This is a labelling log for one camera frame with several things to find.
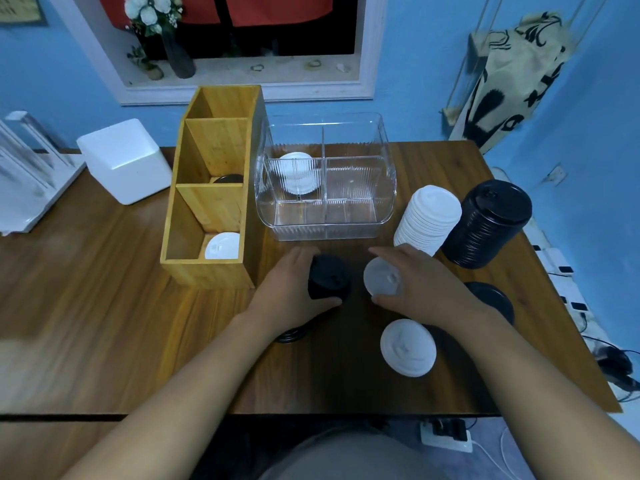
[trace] wooden compartment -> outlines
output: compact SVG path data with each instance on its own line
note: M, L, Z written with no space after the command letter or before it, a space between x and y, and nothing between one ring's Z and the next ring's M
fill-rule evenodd
M254 288L264 237L253 169L266 111L260 86L198 88L180 123L160 256L183 285ZM238 173L242 184L215 184ZM218 233L240 233L237 259L204 259Z

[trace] blue wall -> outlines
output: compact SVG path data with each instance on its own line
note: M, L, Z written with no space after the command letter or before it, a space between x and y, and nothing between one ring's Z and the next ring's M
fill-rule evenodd
M496 27L521 15L578 0L506 0ZM0 115L23 109L75 146L80 135L139 118L160 145L174 145L181 106L121 107L68 33L48 0L46 26L0 27ZM373 101L270 104L270 114L380 112L393 141L441 139L446 103L484 0L389 0Z
M640 350L640 0L609 0L507 174L526 189L551 242L612 340ZM561 162L557 187L540 184Z

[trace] window frame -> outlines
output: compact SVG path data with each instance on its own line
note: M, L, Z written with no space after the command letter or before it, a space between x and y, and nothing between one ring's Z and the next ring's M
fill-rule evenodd
M209 84L261 84L265 100L272 102L371 99L374 95L387 0L358 0L355 54L199 59L200 73L196 71L194 80L175 78L166 65L160 81L147 80L126 58L138 41L111 25L99 0L49 1L121 105L188 104L198 85ZM320 70L305 69L318 61ZM250 69L259 64L262 71ZM200 65L206 66L206 72ZM284 79L283 74L296 81L277 82Z

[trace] vase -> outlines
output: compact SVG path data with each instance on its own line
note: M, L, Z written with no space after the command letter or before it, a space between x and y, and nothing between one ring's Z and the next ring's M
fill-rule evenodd
M187 51L175 39L173 31L163 30L162 42L166 58L169 60L171 69L180 79L188 79L196 73L196 66L193 59L187 54Z

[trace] right hand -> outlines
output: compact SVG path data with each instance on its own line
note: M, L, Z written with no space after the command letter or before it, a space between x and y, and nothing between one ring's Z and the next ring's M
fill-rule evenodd
M471 315L493 310L440 261L409 244L369 250L396 266L402 278L400 294L375 295L372 300L376 305L450 333L464 327Z

